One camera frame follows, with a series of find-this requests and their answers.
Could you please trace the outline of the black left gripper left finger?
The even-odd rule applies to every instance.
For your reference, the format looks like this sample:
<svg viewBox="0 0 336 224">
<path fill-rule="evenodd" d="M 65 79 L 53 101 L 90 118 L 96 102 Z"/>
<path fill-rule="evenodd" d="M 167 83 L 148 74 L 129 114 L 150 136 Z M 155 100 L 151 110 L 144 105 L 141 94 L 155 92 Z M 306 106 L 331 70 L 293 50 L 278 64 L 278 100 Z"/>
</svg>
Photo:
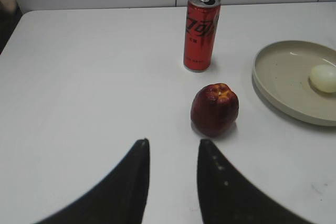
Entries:
<svg viewBox="0 0 336 224">
<path fill-rule="evenodd" d="M 91 190 L 40 223 L 141 223 L 150 184 L 150 144 L 137 140 Z"/>
</svg>

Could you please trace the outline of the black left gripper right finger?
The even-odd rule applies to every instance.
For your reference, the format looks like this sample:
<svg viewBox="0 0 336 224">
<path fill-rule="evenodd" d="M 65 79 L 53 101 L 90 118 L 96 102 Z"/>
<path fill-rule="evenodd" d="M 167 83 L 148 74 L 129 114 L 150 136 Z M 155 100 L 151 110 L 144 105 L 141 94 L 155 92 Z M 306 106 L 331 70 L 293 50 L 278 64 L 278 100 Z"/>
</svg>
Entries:
<svg viewBox="0 0 336 224">
<path fill-rule="evenodd" d="M 201 140 L 197 192 L 203 223 L 308 223 L 250 183 L 211 140 Z"/>
</svg>

